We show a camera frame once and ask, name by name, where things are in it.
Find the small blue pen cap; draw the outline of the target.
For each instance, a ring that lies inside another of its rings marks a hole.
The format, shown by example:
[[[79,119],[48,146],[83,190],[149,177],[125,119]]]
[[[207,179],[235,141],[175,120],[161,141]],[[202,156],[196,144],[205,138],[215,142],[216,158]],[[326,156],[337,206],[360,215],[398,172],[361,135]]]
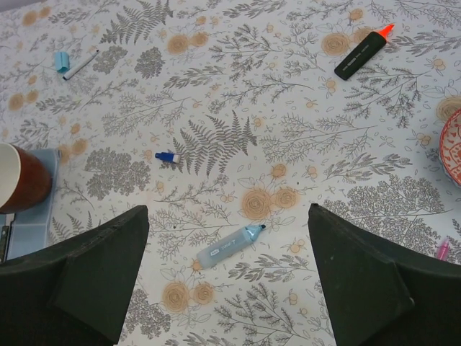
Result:
[[[181,161],[181,156],[170,152],[155,153],[155,158],[163,162],[178,164]]]

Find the black handled knife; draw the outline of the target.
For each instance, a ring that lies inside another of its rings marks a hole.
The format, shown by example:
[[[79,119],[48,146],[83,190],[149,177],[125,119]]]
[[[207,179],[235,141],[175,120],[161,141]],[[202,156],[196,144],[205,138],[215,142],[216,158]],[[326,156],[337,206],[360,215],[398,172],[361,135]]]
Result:
[[[0,240],[0,260],[1,263],[7,261],[8,251],[9,251],[9,242],[12,233],[12,224],[15,219],[15,214],[10,213],[6,214],[5,223],[1,227],[1,240]]]

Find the pink red pen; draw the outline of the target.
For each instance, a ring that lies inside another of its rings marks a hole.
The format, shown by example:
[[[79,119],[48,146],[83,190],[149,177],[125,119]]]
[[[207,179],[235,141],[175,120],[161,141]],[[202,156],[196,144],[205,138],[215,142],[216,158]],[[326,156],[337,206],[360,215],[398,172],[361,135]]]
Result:
[[[446,237],[437,249],[436,258],[441,261],[447,261],[449,252],[450,252],[449,238]]]

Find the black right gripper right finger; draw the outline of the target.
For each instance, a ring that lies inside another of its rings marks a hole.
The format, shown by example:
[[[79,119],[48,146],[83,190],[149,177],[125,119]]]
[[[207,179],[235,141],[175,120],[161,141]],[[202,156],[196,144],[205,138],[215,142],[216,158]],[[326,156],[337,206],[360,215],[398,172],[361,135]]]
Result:
[[[312,204],[308,228],[338,345],[459,345],[460,266]]]

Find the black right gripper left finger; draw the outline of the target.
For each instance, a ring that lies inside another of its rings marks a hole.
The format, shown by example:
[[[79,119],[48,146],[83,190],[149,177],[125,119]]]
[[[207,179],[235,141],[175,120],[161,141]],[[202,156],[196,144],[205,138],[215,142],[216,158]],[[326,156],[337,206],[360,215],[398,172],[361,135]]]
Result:
[[[116,345],[148,239],[148,209],[1,265],[2,345]]]

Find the brown white mug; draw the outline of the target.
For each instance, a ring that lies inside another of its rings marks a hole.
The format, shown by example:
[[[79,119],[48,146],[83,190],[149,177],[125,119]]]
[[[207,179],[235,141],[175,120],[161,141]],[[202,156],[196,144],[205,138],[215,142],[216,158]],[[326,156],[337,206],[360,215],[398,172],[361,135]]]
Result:
[[[53,178],[31,152],[1,143],[1,214],[19,213],[44,201]]]

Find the red patterned bowl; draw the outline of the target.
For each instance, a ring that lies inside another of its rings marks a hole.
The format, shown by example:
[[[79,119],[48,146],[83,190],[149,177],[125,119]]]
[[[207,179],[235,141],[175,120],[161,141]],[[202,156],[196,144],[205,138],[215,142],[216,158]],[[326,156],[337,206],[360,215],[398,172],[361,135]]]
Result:
[[[460,187],[461,175],[460,110],[445,123],[439,138],[439,159],[444,173]]]

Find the light blue checkered cloth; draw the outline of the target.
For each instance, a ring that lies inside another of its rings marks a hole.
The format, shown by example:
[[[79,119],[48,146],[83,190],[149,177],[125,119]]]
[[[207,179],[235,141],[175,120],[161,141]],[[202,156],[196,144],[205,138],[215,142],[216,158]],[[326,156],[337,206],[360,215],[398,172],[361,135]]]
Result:
[[[53,200],[56,193],[61,153],[58,149],[32,150],[50,172],[52,188],[49,196],[38,205],[16,213],[7,231],[6,246],[1,245],[1,260],[12,260],[46,248]]]

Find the black orange highlighter marker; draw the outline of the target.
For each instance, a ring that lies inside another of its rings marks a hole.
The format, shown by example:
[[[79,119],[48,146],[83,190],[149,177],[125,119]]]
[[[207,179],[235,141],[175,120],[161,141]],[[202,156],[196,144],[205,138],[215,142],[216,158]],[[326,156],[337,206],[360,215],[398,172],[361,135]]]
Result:
[[[391,24],[380,31],[371,31],[334,69],[334,73],[344,81],[348,80],[387,44],[394,26]]]

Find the light blue highlighter cap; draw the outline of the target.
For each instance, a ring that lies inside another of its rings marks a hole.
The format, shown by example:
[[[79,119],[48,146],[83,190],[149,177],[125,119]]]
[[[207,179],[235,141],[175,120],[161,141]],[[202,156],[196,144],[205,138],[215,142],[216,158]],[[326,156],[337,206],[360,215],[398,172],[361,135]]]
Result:
[[[54,66],[55,70],[60,74],[64,74],[69,70],[70,61],[67,52],[58,51],[54,53]]]

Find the light blue highlighter marker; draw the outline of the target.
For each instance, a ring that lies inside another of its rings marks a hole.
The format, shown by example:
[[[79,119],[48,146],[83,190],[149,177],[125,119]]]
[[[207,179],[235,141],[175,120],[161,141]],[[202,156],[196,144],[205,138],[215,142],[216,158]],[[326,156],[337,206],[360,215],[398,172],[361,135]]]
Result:
[[[197,253],[197,261],[203,269],[210,268],[253,244],[265,225],[245,226],[220,239]]]

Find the thin white pen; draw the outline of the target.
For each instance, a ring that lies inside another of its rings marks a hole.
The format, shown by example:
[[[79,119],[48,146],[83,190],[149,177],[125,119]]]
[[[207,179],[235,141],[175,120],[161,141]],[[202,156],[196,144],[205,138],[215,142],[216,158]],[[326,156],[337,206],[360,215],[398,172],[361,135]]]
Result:
[[[99,50],[95,50],[89,56],[78,62],[74,67],[72,67],[69,71],[65,72],[63,75],[63,79],[68,81],[71,79],[75,74],[77,74],[83,67],[87,66],[91,61],[93,61],[97,55],[99,54]]]

